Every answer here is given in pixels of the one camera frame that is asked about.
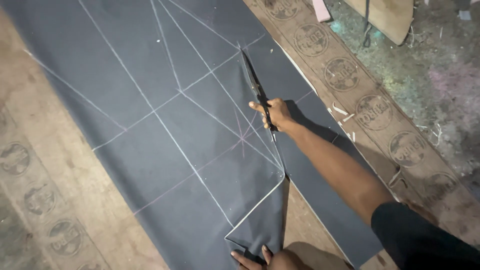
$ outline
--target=circular stamp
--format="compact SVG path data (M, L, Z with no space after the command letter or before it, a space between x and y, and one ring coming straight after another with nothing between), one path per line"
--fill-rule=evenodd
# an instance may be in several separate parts
M5 117L5 114L3 114L3 112L0 112L0 135L5 134L7 132L7 129L7 117Z
M298 0L277 0L272 7L267 8L268 14L279 21L287 21L299 12Z
M55 191L47 183L30 183L24 194L24 203L32 214L45 215L55 208Z
M82 231L71 220L60 220L48 233L50 247L60 256L72 256L82 246Z
M382 130L390 124L393 111L388 101L379 95L366 95L357 102L355 111L362 126Z
M324 77L328 85L339 92L352 90L360 81L357 66L344 57L330 60L325 67Z
M445 172L436 172L425 178L423 183L425 188L423 193L426 195L425 204L428 207L441 201L447 194L458 188L458 182L454 177Z
M77 270L103 270L103 267L99 263L86 263Z
M425 158L426 144L417 134L401 131L393 136L388 144L388 152L393 160L403 167L415 167Z
M28 150L19 143L10 143L0 154L1 167L11 175L24 173L30 165Z
M328 48L328 34L315 24L301 25L295 31L295 46L306 56L319 56Z

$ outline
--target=hand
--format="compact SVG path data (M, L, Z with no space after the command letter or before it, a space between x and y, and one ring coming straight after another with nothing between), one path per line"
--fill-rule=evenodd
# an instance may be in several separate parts
M267 101L267 103L271 106L268 108L268 112L270 113L270 120L272 121L272 124L274 124L279 131L285 131L285 125L288 122L294 122L290 116L290 112L288 111L287 104L281 98L274 98ZM248 105L252 109L262 113L264 116L263 122L265 123L264 128L269 128L263 106L253 101L250 101Z
M270 251L270 249L268 249L268 247L266 245L262 246L262 254L264 255L264 258L265 258L265 261L267 262L267 265L269 265L270 261L272 260L273 253ZM266 267L263 268L262 265L245 258L244 256L238 254L235 251L232 251L231 255L232 255L232 257L234 257L234 259L236 259L240 263L239 270L264 270L264 269L266 269Z

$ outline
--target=wooden floor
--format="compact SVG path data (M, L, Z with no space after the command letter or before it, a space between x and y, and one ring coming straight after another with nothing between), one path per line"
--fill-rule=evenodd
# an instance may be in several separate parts
M390 183L394 193L425 206L440 226L477 243L478 203L330 28L316 24L314 14L301 1L277 1L271 10L263 1L244 1L324 103L331 107L335 101L337 107L356 114L343 128L356 133L359 150L387 184L395 174L395 162L402 165L401 180ZM310 44L306 37L318 40ZM24 49L0 11L0 162L4 168L0 187L31 232L42 259L62 270L168 269ZM330 73L344 75L346 82L339 83ZM303 255L322 253L326 258L322 262L328 261L331 269L345 267L341 250L292 185L286 220L285 246L308 243L290 247ZM59 245L57 235L62 231L71 234L71 241ZM395 268L384 251L362 266Z

